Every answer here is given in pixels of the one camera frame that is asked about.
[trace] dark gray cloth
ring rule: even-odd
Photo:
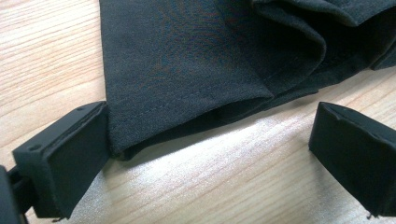
[[[396,0],[101,0],[114,154],[396,64]]]

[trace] wooden surface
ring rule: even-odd
[[[365,71],[233,125],[110,161],[62,223],[396,223],[369,215],[308,151],[319,101],[396,128],[396,68]],[[0,163],[105,99],[96,0],[0,2]],[[28,212],[31,223],[51,223]]]

